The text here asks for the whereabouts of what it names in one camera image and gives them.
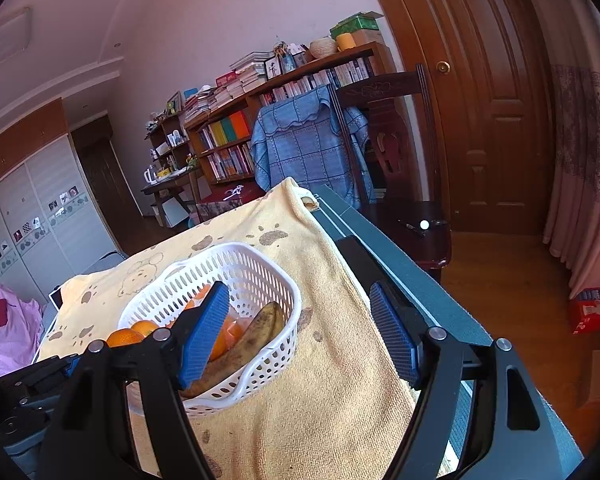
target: blue plaid cloth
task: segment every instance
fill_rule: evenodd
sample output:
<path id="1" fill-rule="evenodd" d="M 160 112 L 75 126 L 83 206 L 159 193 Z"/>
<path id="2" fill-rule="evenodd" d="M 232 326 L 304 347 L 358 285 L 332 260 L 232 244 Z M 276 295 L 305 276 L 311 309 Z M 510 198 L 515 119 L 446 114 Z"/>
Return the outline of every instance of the blue plaid cloth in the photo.
<path id="1" fill-rule="evenodd" d="M 366 118 L 357 108 L 344 110 L 344 117 L 366 195 L 373 201 L 373 185 L 360 148 L 368 139 Z M 251 135 L 251 157 L 256 182 L 264 191 L 290 176 L 311 191 L 326 184 L 350 206 L 360 208 L 327 86 L 261 108 Z"/>

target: table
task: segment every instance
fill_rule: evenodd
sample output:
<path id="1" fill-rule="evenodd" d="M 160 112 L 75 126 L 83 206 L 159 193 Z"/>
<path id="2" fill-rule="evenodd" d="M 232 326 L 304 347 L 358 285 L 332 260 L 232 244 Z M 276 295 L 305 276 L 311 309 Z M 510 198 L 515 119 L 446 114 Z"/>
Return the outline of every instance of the table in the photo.
<path id="1" fill-rule="evenodd" d="M 443 326 L 460 341 L 490 345 L 491 335 L 428 274 L 420 269 L 375 225 L 366 220 L 329 187 L 314 190 L 320 209 L 312 214 L 334 241 L 355 235 L 375 256 L 400 290 L 420 310 L 429 325 Z M 456 419 L 449 443 L 460 456 L 469 419 L 472 384 L 460 389 Z M 554 431 L 562 472 L 568 476 L 581 462 L 582 453 L 554 409 L 545 401 L 544 408 Z"/>
<path id="2" fill-rule="evenodd" d="M 202 176 L 202 168 L 200 166 L 195 166 L 193 168 L 187 169 L 183 173 L 180 173 L 176 176 L 170 176 L 155 184 L 149 184 L 148 186 L 144 186 L 142 188 L 142 192 L 145 195 L 153 195 L 155 198 L 155 205 L 158 208 L 158 213 L 160 214 L 160 219 L 162 220 L 162 225 L 167 227 L 169 224 L 167 222 L 167 215 L 164 213 L 164 208 L 162 204 L 170 200 L 171 198 L 175 198 L 178 203 L 184 208 L 184 211 L 190 212 L 189 205 L 195 205 L 200 202 L 200 189 L 198 188 L 198 177 Z M 180 193 L 182 192 L 182 186 L 178 184 L 178 181 L 184 177 L 189 177 L 189 183 L 191 185 L 191 191 L 193 192 L 193 196 L 195 200 L 183 200 L 180 198 Z M 160 196 L 160 192 L 164 190 L 168 190 L 169 194 L 167 196 Z"/>

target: pink curtain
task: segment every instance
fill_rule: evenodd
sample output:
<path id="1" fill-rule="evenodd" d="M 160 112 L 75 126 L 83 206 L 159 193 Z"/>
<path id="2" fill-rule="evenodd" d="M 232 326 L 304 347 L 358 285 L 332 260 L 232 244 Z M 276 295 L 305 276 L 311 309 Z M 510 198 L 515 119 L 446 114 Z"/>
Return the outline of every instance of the pink curtain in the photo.
<path id="1" fill-rule="evenodd" d="M 571 269 L 570 298 L 600 286 L 600 14 L 533 0 L 554 79 L 556 158 L 543 241 Z"/>

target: dark wooden chair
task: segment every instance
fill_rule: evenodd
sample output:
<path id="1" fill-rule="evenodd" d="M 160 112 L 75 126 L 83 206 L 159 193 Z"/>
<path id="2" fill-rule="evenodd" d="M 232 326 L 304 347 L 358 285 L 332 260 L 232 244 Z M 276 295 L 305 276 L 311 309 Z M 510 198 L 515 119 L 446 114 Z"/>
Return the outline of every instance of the dark wooden chair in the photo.
<path id="1" fill-rule="evenodd" d="M 378 227 L 423 270 L 440 281 L 442 267 L 451 259 L 451 236 L 440 203 L 440 170 L 436 154 L 436 131 L 433 110 L 427 90 L 424 67 L 416 65 L 414 72 L 379 75 L 338 90 L 330 89 L 334 111 L 343 131 L 348 132 L 342 109 L 360 108 L 368 119 L 369 140 L 386 181 L 386 194 L 377 203 L 369 203 L 360 166 L 353 156 L 350 136 L 345 147 L 356 186 L 361 190 L 360 213 Z M 402 96 L 420 94 L 424 104 L 426 131 L 420 128 L 426 149 L 430 200 L 414 200 L 412 135 L 403 116 L 398 113 L 404 103 Z M 428 228 L 422 229 L 421 222 Z"/>

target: brown box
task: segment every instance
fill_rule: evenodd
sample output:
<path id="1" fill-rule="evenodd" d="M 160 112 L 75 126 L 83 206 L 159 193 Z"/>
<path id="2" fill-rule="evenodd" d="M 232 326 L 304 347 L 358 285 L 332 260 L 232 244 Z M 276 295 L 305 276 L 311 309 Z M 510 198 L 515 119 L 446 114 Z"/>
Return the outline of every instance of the brown box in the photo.
<path id="1" fill-rule="evenodd" d="M 367 43 L 371 43 L 372 41 L 376 41 L 377 43 L 384 44 L 384 39 L 382 38 L 382 32 L 379 30 L 371 30 L 369 28 L 361 28 L 356 32 L 352 32 L 353 41 L 356 42 L 356 46 L 364 45 Z"/>
<path id="2" fill-rule="evenodd" d="M 578 390 L 578 407 L 600 403 L 600 350 L 594 350 L 585 364 Z"/>

